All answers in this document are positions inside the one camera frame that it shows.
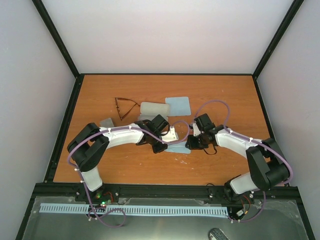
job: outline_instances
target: white vent strip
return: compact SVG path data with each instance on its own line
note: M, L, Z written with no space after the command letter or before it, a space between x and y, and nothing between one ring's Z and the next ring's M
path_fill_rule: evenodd
M88 214L88 204L61 204L41 203L40 213L54 214ZM194 217L218 217L226 218L228 211L226 207L219 206L139 206L139 205L108 205L107 210L122 209L127 216L194 216ZM96 210L98 215L106 212L105 209ZM116 210L110 215L122 215Z

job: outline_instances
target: black metal frame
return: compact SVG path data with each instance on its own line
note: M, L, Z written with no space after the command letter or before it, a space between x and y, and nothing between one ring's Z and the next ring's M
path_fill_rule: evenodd
M281 40L282 36L284 35L286 29L290 25L291 21L293 20L295 14L298 12L300 6L302 5L304 0L294 0L292 5L290 6L289 10L287 11L282 23L280 24L278 30L276 31L273 39L271 40L269 46L267 47L264 55L262 56L259 64L257 65L253 74L211 74L211 73L187 73L187 74L180 74L180 73L106 73L108 75L237 75L237 76L252 76L254 86L256 89L256 93L259 98L259 102L263 111L264 119L269 131L269 135L274 138L274 133L268 118L268 114L260 93L260 89L258 86L258 76L262 72L264 66L267 64L270 56L272 55L273 51L275 50L277 44ZM77 99L80 93L80 89L82 86L82 82L84 79L85 74L79 74L71 56L69 55L66 46L64 45L54 23L52 22L44 4L41 0L32 0L36 9L38 10L42 20L44 21L45 25L47 26L49 32L52 35L55 43L57 44L61 54L63 55L66 63L68 64L71 72L75 77L75 83L73 86L73 90L71 93L71 97L69 99L69 103L67 105L63 121L58 133L58 137L52 152L52 156L49 162L49 166L47 168L47 172L44 178L43 183L37 183L35 185L34 191L32 193L30 202L27 206L23 221L21 223L19 232L17 234L16 240L21 240L23 238L23 234L25 228L28 223L29 216L31 214L31 210L35 201L36 197L41 196L65 196L65 197L75 197L79 201L86 200L83 195L77 195L77 192L82 192L81 188L83 185L81 183L54 183L53 179L56 173L56 169L58 166L58 162L60 159L60 155L62 152L62 148L67 136L67 132L69 129L69 125L71 122L71 118L77 103ZM118 198L176 198L176 199L197 199L204 202L212 203L212 204L222 204L226 207L241 207L240 202L236 203L229 203L225 199L221 198L223 192L223 186L178 186L178 185L134 185L134 184L104 184L104 188L107 188L110 192L113 193L115 201ZM256 192L254 194L256 199L262 199L262 193ZM279 199L279 200L295 200L298 209L300 211L300 215L302 217L304 227L307 231L307 235L310 240L314 240L315 236L313 234L311 225L309 223L303 202L300 197L300 193L297 187L274 187L268 192L266 192L267 199Z

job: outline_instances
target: eyeglasses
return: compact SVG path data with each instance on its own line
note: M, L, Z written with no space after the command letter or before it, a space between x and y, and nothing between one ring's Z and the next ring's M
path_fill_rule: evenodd
M131 100L131 99L128 99L128 98L115 97L114 100L115 100L115 107L116 107L116 110L117 110L117 112L118 112L118 115L119 115L119 118L120 118L121 121L131 112L131 110L132 110L136 105L138 105L138 106L140 107L140 104L139 104L139 103L137 103L136 101L133 101L133 100ZM120 115L120 109L119 109L119 106L118 106L118 100L121 100L121 101L131 101L131 102L133 102L133 103L135 103L135 104L130 108L130 110L129 110L125 115L121 116L121 115Z

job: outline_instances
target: wooden table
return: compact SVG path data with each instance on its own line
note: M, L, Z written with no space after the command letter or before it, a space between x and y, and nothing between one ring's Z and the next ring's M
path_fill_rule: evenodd
M79 176L67 164L67 145L91 122L112 118L116 127L137 120L140 108L135 106L120 121L115 97L136 102L165 103L166 97L189 97L191 116L169 117L191 123L198 108L206 101L226 101L231 109L228 126L244 135L266 139L267 125L251 76L231 75L86 75L74 109L54 182L78 182ZM132 103L119 102L125 113ZM223 123L227 109L221 103L207 105L201 113L208 113L211 120ZM179 137L186 134L186 127L176 126ZM170 184L223 185L227 180L249 171L247 160L222 147L216 155L202 150L191 154L161 152L154 154L150 145L126 144L108 149L98 168L104 183L114 184Z

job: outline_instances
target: white panel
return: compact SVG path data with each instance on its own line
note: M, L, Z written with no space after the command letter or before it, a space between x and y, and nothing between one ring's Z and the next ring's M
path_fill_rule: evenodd
M74 77L31 0L0 1L0 233L16 238Z
M258 79L276 139L320 239L320 1L304 1Z
M292 0L44 0L82 73L251 74Z

